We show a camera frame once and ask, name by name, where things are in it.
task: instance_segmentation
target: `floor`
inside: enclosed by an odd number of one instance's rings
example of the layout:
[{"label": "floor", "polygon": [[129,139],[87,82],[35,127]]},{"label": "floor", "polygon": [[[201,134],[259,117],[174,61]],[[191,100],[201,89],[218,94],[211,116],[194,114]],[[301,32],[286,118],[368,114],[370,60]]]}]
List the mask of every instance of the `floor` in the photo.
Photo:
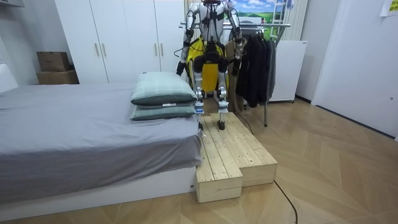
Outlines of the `floor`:
[{"label": "floor", "polygon": [[[207,99],[205,110],[215,113],[215,102]],[[257,107],[241,116],[278,161],[276,181],[298,223],[398,223],[398,142],[300,100],[271,104],[268,128],[263,112]],[[197,204],[195,194],[182,194],[6,223],[288,224],[294,212],[267,184],[219,202]]]}]

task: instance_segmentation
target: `pillow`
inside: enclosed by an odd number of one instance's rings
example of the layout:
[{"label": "pillow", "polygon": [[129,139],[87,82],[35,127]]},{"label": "pillow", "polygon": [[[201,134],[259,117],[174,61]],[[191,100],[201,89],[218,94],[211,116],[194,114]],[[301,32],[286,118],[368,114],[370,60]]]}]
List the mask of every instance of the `pillow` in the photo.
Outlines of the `pillow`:
[{"label": "pillow", "polygon": [[194,103],[197,96],[190,85],[172,72],[147,72],[139,76],[131,97],[135,105]]},{"label": "pillow", "polygon": [[157,109],[144,109],[136,106],[130,119],[133,121],[146,121],[162,118],[181,118],[195,113],[193,106],[169,106]]},{"label": "pillow", "polygon": [[157,109],[157,108],[165,108],[169,106],[193,106],[195,105],[191,101],[189,102],[181,102],[181,103],[164,103],[161,105],[139,105],[142,109]]}]

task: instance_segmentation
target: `white wardrobe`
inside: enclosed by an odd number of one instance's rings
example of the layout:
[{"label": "white wardrobe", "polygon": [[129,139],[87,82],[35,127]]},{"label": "white wardrobe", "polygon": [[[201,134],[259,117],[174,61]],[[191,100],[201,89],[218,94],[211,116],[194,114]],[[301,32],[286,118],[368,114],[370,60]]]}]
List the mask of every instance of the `white wardrobe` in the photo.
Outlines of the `white wardrobe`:
[{"label": "white wardrobe", "polygon": [[175,72],[183,0],[56,0],[80,83],[131,82]]}]

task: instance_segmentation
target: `black jacket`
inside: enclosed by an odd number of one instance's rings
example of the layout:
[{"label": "black jacket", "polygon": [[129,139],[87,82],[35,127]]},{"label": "black jacket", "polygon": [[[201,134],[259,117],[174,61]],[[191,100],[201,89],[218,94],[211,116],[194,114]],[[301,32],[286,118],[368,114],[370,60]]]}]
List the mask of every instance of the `black jacket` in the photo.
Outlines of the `black jacket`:
[{"label": "black jacket", "polygon": [[242,96],[254,108],[258,103],[268,102],[274,91],[275,69],[273,66],[273,41],[264,41],[255,35],[248,40],[244,48],[242,65],[236,84],[236,94]]}]

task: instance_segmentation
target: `wooden step platform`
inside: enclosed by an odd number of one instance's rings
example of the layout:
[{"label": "wooden step platform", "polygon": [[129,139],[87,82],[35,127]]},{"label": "wooden step platform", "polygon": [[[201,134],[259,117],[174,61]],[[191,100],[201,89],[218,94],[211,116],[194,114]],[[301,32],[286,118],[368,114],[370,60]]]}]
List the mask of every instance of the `wooden step platform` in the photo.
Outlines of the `wooden step platform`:
[{"label": "wooden step platform", "polygon": [[219,131],[218,114],[202,117],[202,165],[197,167],[198,202],[240,197],[242,187],[274,181],[277,162],[233,113]]}]

